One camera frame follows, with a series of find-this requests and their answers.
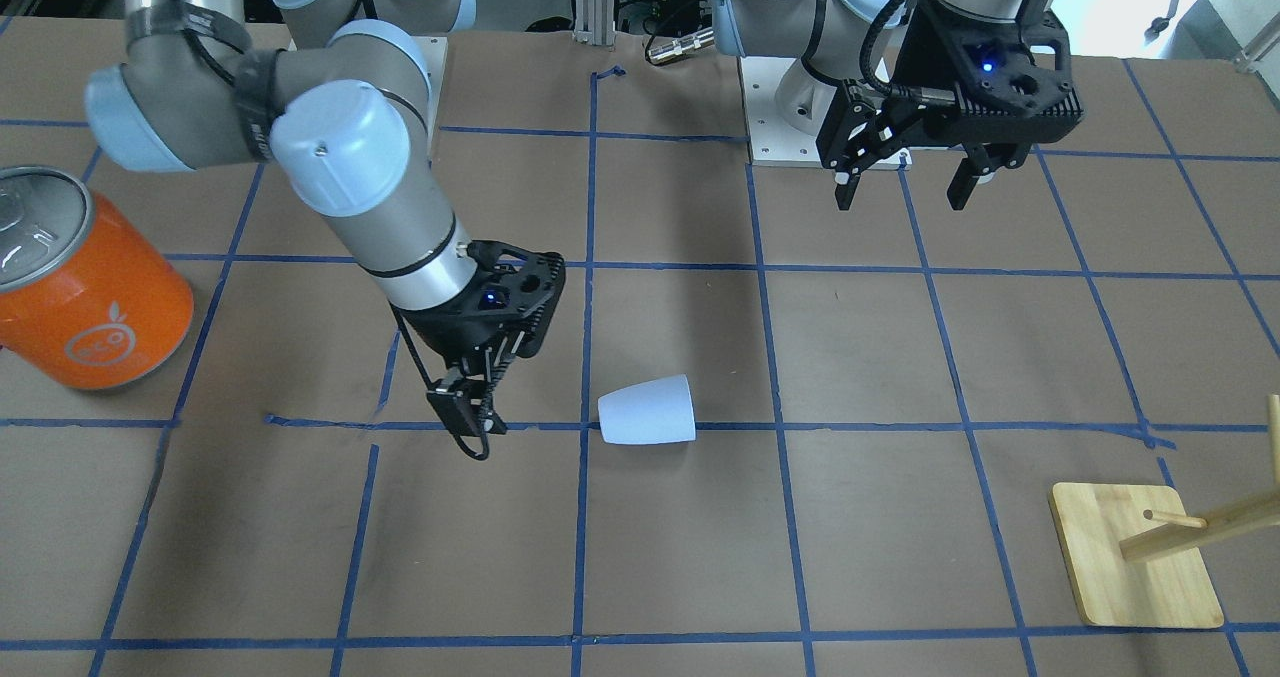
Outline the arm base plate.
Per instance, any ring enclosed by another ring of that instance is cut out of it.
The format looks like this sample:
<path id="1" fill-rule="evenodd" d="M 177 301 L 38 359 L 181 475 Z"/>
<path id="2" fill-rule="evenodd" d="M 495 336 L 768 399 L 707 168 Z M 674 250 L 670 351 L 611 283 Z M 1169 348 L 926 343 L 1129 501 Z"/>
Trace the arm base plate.
<path id="1" fill-rule="evenodd" d="M 447 36 L 415 36 L 415 42 L 426 63 L 431 93 L 436 93 L 442 88 L 442 81 L 445 76 L 448 38 Z"/>
<path id="2" fill-rule="evenodd" d="M 835 95 L 791 58 L 740 58 L 751 163 L 820 168 L 817 134 Z"/>

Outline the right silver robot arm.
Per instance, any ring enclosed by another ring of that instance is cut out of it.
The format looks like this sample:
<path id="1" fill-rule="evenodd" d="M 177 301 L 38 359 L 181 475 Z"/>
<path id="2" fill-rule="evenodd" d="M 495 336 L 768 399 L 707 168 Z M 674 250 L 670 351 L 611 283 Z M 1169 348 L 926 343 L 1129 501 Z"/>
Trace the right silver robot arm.
<path id="1" fill-rule="evenodd" d="M 407 344 L 445 363 L 426 398 L 474 459 L 507 427 L 494 393 L 536 354 L 559 253 L 471 238 L 430 168 L 419 40 L 474 24 L 476 0 L 273 0 L 293 49 L 255 49 L 242 0 L 125 0 L 123 65 L 91 76 L 101 148 L 131 171 L 276 163 L 385 294 Z"/>

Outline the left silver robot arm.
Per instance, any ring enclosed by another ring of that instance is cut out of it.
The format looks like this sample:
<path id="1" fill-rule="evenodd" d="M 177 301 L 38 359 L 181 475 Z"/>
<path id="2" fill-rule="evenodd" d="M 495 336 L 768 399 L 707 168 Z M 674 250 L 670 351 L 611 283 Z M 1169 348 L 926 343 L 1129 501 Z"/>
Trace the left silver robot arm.
<path id="1" fill-rule="evenodd" d="M 792 58 L 818 84 L 813 131 L 838 209 L 901 148 L 963 148 L 947 189 L 964 209 L 980 182 L 1085 116 L 1068 29 L 1052 0 L 712 0 L 717 49 Z"/>

